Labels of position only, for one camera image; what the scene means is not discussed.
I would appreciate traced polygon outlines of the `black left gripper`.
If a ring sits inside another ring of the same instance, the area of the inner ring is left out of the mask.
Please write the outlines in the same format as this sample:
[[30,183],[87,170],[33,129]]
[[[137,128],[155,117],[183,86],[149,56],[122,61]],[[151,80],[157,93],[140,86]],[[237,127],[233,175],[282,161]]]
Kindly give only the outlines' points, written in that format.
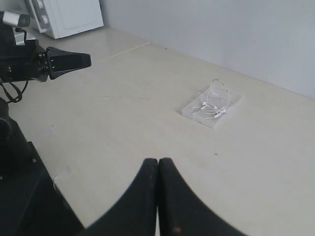
[[91,65],[90,54],[68,52],[55,47],[48,47],[45,51],[36,39],[27,40],[25,45],[9,45],[0,48],[1,82],[27,80],[46,82],[48,75],[51,80],[55,80],[64,74],[88,68]]

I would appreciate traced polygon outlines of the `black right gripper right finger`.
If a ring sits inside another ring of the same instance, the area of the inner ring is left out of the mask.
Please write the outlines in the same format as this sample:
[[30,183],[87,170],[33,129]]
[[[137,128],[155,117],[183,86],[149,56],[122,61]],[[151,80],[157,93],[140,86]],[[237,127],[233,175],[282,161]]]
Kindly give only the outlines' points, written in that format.
[[162,236],[244,235],[198,198],[170,158],[158,162],[157,208]]

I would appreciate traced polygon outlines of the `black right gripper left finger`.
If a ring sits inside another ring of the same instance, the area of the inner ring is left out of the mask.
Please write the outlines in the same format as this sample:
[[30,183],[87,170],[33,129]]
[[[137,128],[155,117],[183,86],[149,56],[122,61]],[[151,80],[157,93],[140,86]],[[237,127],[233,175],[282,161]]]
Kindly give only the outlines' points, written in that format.
[[83,231],[85,236],[154,236],[158,162],[143,161],[134,180],[119,200]]

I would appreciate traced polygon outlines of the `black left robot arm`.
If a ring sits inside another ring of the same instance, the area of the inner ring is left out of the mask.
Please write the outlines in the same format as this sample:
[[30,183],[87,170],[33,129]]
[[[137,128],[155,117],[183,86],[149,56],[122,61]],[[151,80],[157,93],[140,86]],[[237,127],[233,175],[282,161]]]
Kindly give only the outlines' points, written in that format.
[[[0,84],[15,86],[90,67],[89,54],[46,49],[25,39],[17,45],[15,29],[0,26]],[[27,141],[9,115],[9,104],[24,91],[0,100],[0,233],[3,236],[75,236],[84,230],[43,164],[34,144]]]

